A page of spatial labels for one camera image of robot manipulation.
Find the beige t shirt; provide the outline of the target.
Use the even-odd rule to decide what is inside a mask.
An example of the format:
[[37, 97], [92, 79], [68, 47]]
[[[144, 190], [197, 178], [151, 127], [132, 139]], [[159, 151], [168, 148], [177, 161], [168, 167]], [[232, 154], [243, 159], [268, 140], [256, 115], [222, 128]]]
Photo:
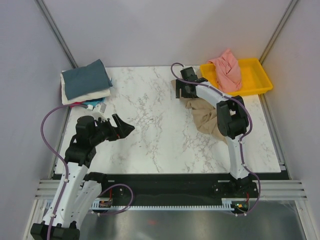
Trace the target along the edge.
[[209, 102], [202, 98], [179, 98], [186, 109], [191, 110], [196, 129], [227, 144], [226, 138], [220, 133], [217, 122], [217, 111]]

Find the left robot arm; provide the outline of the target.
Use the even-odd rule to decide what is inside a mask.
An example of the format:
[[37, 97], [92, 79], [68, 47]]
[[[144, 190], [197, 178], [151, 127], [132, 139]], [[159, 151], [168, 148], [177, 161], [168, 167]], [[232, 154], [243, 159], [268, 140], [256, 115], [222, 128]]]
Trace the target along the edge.
[[96, 147], [104, 141], [124, 139], [135, 129], [117, 114], [112, 118], [115, 126], [100, 113], [78, 118], [52, 204], [41, 223], [34, 223], [30, 229], [35, 240], [78, 240], [82, 222], [93, 202], [109, 193], [110, 185], [104, 181], [106, 174], [88, 172]]

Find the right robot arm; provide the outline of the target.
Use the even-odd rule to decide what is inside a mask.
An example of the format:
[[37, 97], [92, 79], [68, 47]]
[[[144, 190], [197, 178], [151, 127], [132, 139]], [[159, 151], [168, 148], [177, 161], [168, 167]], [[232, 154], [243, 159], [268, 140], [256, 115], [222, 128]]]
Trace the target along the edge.
[[253, 129], [252, 118], [241, 96], [230, 96], [199, 78], [192, 67], [183, 67], [181, 77], [175, 75], [176, 98], [201, 98], [216, 109], [217, 127], [225, 137], [230, 159], [229, 191], [235, 197], [257, 190], [256, 174], [245, 163], [244, 138]]

